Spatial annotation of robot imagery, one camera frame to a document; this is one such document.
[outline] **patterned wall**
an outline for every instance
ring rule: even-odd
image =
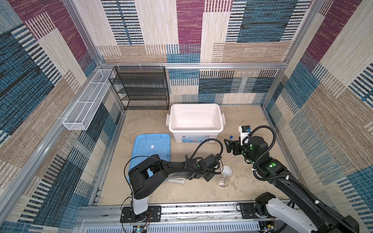
[[[121,111],[106,93],[86,131],[65,129],[0,232],[71,232],[88,205]]]
[[[102,59],[283,62],[311,0],[76,0]],[[260,104],[272,70],[169,70],[170,102]]]
[[[1,195],[95,63],[61,0],[0,0],[0,8]],[[87,131],[62,133],[0,232],[72,228],[93,191],[119,111],[107,92]]]
[[[327,0],[266,107],[298,176],[373,232],[373,1]]]
[[[1,195],[95,64],[61,0],[0,8]]]
[[[168,70],[170,104],[261,104],[277,70]]]

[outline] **metal vent grille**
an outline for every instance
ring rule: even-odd
[[[132,233],[132,226],[124,226],[127,233]],[[179,224],[151,224],[148,233],[214,233],[214,232],[257,232],[257,221],[241,221],[239,223],[179,223]],[[122,226],[87,227],[86,233],[124,233]]]
[[[79,100],[63,121],[68,130],[87,130],[102,99],[110,86],[109,77],[114,77],[112,70],[100,69],[85,88]]]

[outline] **blue plastic lid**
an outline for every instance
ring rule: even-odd
[[[170,161],[171,159],[171,136],[167,133],[151,133],[140,134],[135,139],[134,149],[132,151],[132,158],[136,156],[152,156],[159,155],[162,160]],[[132,169],[146,157],[134,158],[129,164],[129,169]]]

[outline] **storage box handle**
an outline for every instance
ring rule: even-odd
[[[225,117],[224,117],[224,113],[222,114],[222,121],[223,121],[223,126],[225,126]]]
[[[169,126],[169,124],[170,124],[170,115],[167,114],[166,125]]]

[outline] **white wire mesh basket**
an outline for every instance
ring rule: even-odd
[[[63,121],[68,130],[87,130],[102,99],[110,86],[114,73],[110,69],[100,69],[85,88],[78,101]]]

